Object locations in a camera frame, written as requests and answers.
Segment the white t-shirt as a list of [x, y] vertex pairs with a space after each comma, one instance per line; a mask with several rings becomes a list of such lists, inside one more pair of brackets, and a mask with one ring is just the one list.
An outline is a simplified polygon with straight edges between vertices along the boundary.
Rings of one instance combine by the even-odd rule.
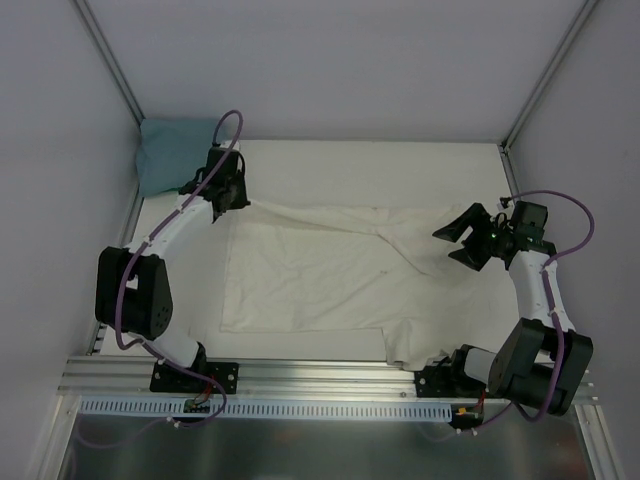
[[468, 344], [497, 351], [516, 294], [501, 262], [473, 271], [434, 232], [462, 207], [289, 207], [240, 211], [221, 327], [233, 333], [378, 329], [386, 359], [419, 370]]

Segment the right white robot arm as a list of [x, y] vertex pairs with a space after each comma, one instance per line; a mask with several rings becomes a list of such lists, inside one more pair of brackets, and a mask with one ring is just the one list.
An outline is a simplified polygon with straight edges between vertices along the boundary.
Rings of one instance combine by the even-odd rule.
[[461, 249], [450, 258], [479, 271], [497, 258], [515, 287], [519, 319], [498, 352], [468, 344], [456, 349], [446, 375], [448, 388], [466, 397], [479, 388], [510, 401], [534, 422], [544, 415], [562, 416], [571, 406], [593, 355], [592, 340], [576, 331], [557, 283], [562, 253], [545, 240], [545, 206], [503, 197], [491, 216], [472, 204], [434, 237]]

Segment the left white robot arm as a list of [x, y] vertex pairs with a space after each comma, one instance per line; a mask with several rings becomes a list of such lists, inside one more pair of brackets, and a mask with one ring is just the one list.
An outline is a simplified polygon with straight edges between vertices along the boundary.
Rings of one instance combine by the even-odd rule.
[[250, 205], [245, 174], [242, 153], [213, 145], [206, 165], [179, 189], [167, 218], [142, 238], [99, 255], [96, 320], [114, 330], [121, 349], [139, 344], [175, 366], [173, 379], [186, 391], [207, 382], [206, 350], [172, 323], [168, 265], [196, 233]]

